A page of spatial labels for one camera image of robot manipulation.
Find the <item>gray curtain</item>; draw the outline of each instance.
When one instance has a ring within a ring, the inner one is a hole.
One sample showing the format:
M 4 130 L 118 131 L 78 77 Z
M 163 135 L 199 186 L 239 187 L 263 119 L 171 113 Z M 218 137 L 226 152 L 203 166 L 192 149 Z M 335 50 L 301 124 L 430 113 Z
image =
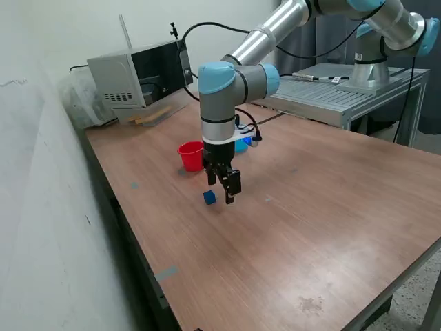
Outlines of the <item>gray curtain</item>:
M 441 3 L 438 1 L 401 0 L 410 12 L 419 12 L 423 17 L 441 17 Z M 282 43 L 281 46 L 294 54 L 315 55 L 326 52 L 340 43 L 359 22 L 350 21 L 343 16 L 320 17 L 308 22 L 305 26 L 296 29 Z M 282 52 L 277 53 L 277 67 L 281 74 L 295 72 L 320 62 L 353 64 L 354 36 L 348 42 L 327 56 L 300 60 L 289 57 Z M 437 86 L 441 83 L 441 68 L 436 65 L 437 57 L 441 54 L 441 41 L 438 40 L 435 48 L 427 57 L 416 59 L 417 68 L 430 68 L 431 75 L 426 89 L 419 130 L 426 134 L 441 134 L 441 110 Z M 411 66 L 410 57 L 389 57 L 389 66 L 406 68 Z M 398 99 L 373 112 L 370 117 L 374 121 L 397 121 L 400 117 L 404 99 Z

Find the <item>tape mark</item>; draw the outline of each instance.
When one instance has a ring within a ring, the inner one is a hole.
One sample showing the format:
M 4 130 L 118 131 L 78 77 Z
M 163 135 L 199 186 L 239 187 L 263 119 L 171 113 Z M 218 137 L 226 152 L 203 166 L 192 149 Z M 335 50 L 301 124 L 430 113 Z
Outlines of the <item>tape mark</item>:
M 27 82 L 28 82 L 28 80 L 26 78 L 21 79 L 21 80 L 14 79 L 14 80 L 11 80 L 11 81 L 7 81 L 6 83 L 0 84 L 0 88 L 4 88 L 4 87 L 6 87 L 6 86 L 8 86 L 10 84 L 13 84 L 13 83 L 19 84 L 19 85 L 25 85 Z
M 175 265 L 172 265 L 170 268 L 168 268 L 162 272 L 159 272 L 158 274 L 155 274 L 154 278 L 156 278 L 158 283 L 160 283 L 164 279 L 176 274 L 177 272 L 178 272 L 178 268 Z

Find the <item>black wire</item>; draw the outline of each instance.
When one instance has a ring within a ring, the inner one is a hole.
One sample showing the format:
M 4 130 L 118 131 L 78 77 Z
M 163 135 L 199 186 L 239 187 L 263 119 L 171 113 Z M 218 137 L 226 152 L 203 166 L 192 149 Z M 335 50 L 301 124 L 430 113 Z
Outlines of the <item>black wire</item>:
M 296 59 L 316 59 L 316 58 L 318 58 L 318 57 L 323 57 L 323 56 L 325 56 L 325 55 L 328 55 L 329 53 L 332 53 L 334 50 L 336 50 L 336 49 L 339 48 L 341 45 L 343 45 L 343 44 L 344 44 L 349 38 L 351 38 L 351 36 L 357 31 L 357 29 L 358 29 L 363 23 L 364 23 L 364 21 L 361 21 L 360 24 L 358 24 L 357 27 L 356 27 L 355 29 L 353 29 L 353 31 L 352 31 L 351 33 L 349 33 L 349 34 L 347 35 L 347 37 L 344 38 L 344 39 L 342 40 L 342 42 L 339 43 L 336 47 L 334 47 L 334 48 L 332 48 L 332 49 L 330 49 L 330 50 L 328 50 L 327 52 L 324 52 L 324 53 L 322 53 L 322 54 L 311 55 L 310 57 L 308 57 L 308 56 L 304 56 L 304 57 L 303 57 L 303 56 L 300 56 L 300 55 L 292 54 L 292 53 L 288 52 L 287 50 L 284 50 L 284 49 L 281 48 L 280 46 L 277 46 L 277 48 L 278 48 L 279 50 L 281 50 L 282 52 L 284 52 L 286 55 L 289 55 L 289 56 L 291 56 L 291 57 L 295 57 Z
M 352 31 L 350 34 L 348 34 L 348 35 L 346 36 L 346 38 L 344 38 L 344 39 L 342 40 L 342 42 L 339 43 L 336 47 L 334 47 L 334 48 L 332 48 L 332 49 L 330 49 L 330 50 L 328 50 L 327 52 L 324 52 L 324 53 L 322 53 L 322 54 L 311 55 L 311 56 L 300 56 L 300 55 L 292 54 L 292 53 L 288 52 L 287 50 L 283 49 L 283 48 L 280 47 L 280 46 L 277 46 L 277 48 L 278 48 L 280 51 L 284 52 L 286 55 L 289 55 L 289 56 L 291 56 L 291 57 L 295 57 L 296 59 L 316 59 L 316 58 L 318 58 L 318 57 L 323 57 L 323 56 L 325 56 L 325 55 L 328 55 L 329 53 L 332 53 L 334 50 L 336 50 L 336 49 L 339 48 L 341 45 L 343 45 L 343 44 L 344 44 L 349 38 L 351 38 L 351 36 L 357 31 L 357 29 L 358 29 L 363 23 L 364 23 L 364 21 L 361 21 L 361 22 L 356 26 L 356 28 L 353 29 L 353 31 Z M 220 28 L 224 28 L 224 29 L 227 29 L 227 30 L 230 30 L 230 31 L 234 31 L 234 32 L 240 32 L 240 33 L 246 33 L 246 34 L 249 34 L 249 33 L 250 33 L 250 31 L 248 31 L 248 30 L 242 30 L 242 29 L 238 29 L 238 28 L 233 28 L 233 27 L 231 27 L 231 26 L 226 26 L 225 24 L 221 24 L 221 23 L 217 23 L 217 22 L 200 22 L 200 23 L 194 24 L 193 26 L 191 26 L 191 27 L 185 32 L 185 34 L 183 35 L 183 37 L 182 37 L 182 39 L 181 39 L 182 42 L 179 44 L 179 47 L 178 47 L 178 58 L 179 58 L 179 54 L 181 53 L 181 50 L 182 50 L 183 44 L 184 44 L 185 39 L 187 38 L 188 34 L 189 34 L 191 31 L 193 31 L 194 29 L 196 29 L 197 27 L 199 27 L 199 26 L 218 26 L 218 27 L 220 27 Z
M 178 56 L 177 56 L 178 60 L 179 60 L 179 54 L 181 53 L 181 50 L 182 50 L 184 43 L 185 43 L 185 39 L 187 38 L 188 34 L 191 31 L 193 31 L 194 29 L 198 28 L 199 26 L 218 26 L 219 28 L 224 28 L 224 29 L 227 29 L 227 30 L 230 30 L 233 32 L 240 32 L 240 33 L 246 33 L 246 34 L 249 33 L 249 31 L 232 28 L 231 26 L 226 26 L 225 24 L 221 24 L 221 23 L 217 23 L 217 22 L 200 22 L 200 23 L 194 24 L 193 26 L 190 26 L 188 28 L 188 30 L 185 31 L 184 35 L 182 36 L 181 42 L 179 43 L 179 47 L 178 47 Z
M 73 66 L 73 67 L 70 67 L 69 72 L 71 72 L 72 69 L 84 68 L 84 67 L 88 67 L 88 66 L 89 66 L 88 64 L 83 64 L 83 65 L 81 65 L 81 66 Z
M 416 57 L 413 57 L 413 59 L 412 59 L 411 78 L 409 80 L 409 86 L 407 87 L 406 99 L 404 100 L 404 105 L 402 107 L 401 116 L 400 116 L 400 122 L 398 123 L 398 127 L 397 127 L 397 130 L 395 132 L 395 137 L 393 138 L 393 142 L 394 143 L 397 142 L 398 132 L 400 131 L 400 127 L 401 127 L 401 123 L 402 123 L 402 118 L 404 116 L 404 112 L 406 111 L 407 101 L 409 100 L 409 93 L 411 91 L 412 81 L 413 81 L 413 73 L 415 72 L 415 60 L 416 60 Z

